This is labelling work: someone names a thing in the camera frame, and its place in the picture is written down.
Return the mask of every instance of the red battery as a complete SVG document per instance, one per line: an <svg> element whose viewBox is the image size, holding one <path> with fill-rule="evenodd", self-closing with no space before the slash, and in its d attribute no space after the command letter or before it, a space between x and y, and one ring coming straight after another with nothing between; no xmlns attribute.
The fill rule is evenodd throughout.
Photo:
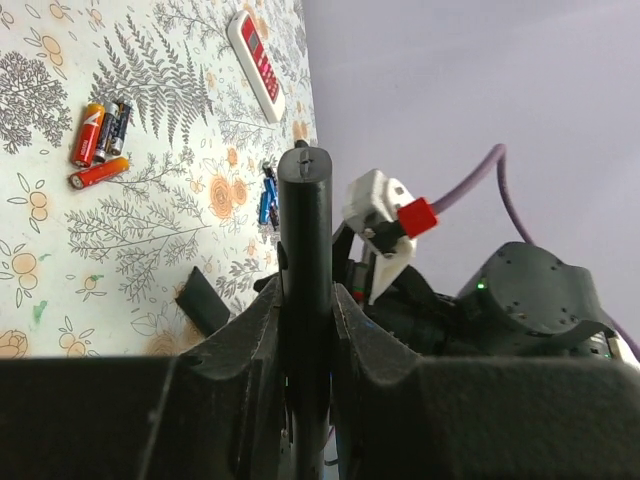
<svg viewBox="0 0 640 480"><path fill-rule="evenodd" d="M99 103L90 103L87 106L87 112L82 122L82 130L78 137L76 151L71 159L71 162L76 167L89 168L91 166L98 136L100 136L100 127L102 127L104 112L104 107Z"/></svg>
<svg viewBox="0 0 640 480"><path fill-rule="evenodd" d="M71 183L73 188L82 190L83 188L100 183L103 180L115 177L127 170L129 170L129 160L124 157L120 157L109 162L96 165L89 170L74 173L69 177L69 183Z"/></svg>

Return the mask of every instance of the red connector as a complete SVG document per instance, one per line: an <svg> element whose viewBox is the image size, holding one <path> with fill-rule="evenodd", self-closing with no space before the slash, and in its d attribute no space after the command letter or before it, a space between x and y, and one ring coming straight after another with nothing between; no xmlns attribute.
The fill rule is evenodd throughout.
<svg viewBox="0 0 640 480"><path fill-rule="evenodd" d="M398 209L398 222L409 238L415 238L438 224L433 208L420 197Z"/></svg>

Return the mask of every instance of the table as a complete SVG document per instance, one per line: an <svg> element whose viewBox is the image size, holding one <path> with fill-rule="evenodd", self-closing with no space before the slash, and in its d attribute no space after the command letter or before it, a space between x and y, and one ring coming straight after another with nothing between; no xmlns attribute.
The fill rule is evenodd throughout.
<svg viewBox="0 0 640 480"><path fill-rule="evenodd" d="M225 29L252 15L286 95L268 125ZM261 164L315 123L301 0L0 0L0 357L170 355L194 266L232 311L273 273ZM75 191L89 101L134 107L130 170Z"/></svg>

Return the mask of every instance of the green stain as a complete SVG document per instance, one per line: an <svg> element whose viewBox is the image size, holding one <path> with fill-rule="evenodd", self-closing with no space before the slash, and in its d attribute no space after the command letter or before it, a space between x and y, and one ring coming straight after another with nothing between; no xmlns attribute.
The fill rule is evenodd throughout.
<svg viewBox="0 0 640 480"><path fill-rule="evenodd" d="M33 307L33 320L36 322L36 325L40 325L40 320L42 320L42 314L44 313L44 309L47 308L46 300L40 302L40 305L36 305Z"/></svg>

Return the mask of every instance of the white plastic part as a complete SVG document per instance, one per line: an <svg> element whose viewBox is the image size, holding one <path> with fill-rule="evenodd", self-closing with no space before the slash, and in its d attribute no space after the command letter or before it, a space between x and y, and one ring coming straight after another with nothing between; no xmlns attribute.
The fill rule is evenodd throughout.
<svg viewBox="0 0 640 480"><path fill-rule="evenodd" d="M632 366L640 373L640 362L631 351L629 344L617 333L615 337L609 338L608 341L613 358Z"/></svg>
<svg viewBox="0 0 640 480"><path fill-rule="evenodd" d="M260 107L264 112L264 116L267 118L269 123L278 123L284 115L285 109L285 93L282 88L282 84L278 80L278 93L274 101L271 100L269 96L269 90L265 81L260 74L260 70L258 69L258 65L251 54L251 50L249 49L249 45L245 37L242 34L242 27L246 22L250 22L251 29L256 32L255 25L253 25L253 20L251 20L251 16L246 10L241 10L236 13L231 19L231 23L227 27L227 35L229 37L229 41L231 42L231 46L233 50L236 52L238 56L238 60L240 60L240 65L242 65L242 69L244 73L247 75L247 79L249 80L249 84L253 89L253 93L256 95L258 102L260 103ZM266 57L265 50L265 58L266 62L271 64L271 71L273 75L275 75L273 63L270 62L268 57Z"/></svg>
<svg viewBox="0 0 640 480"><path fill-rule="evenodd" d="M367 238L365 220L375 218L377 221L393 222L398 218L398 208L414 200L400 181L388 178L380 170L371 170L349 185L342 216L345 223L376 255L369 304L373 304L411 263L416 253L417 240L402 237L395 245L396 253L385 257Z"/></svg>

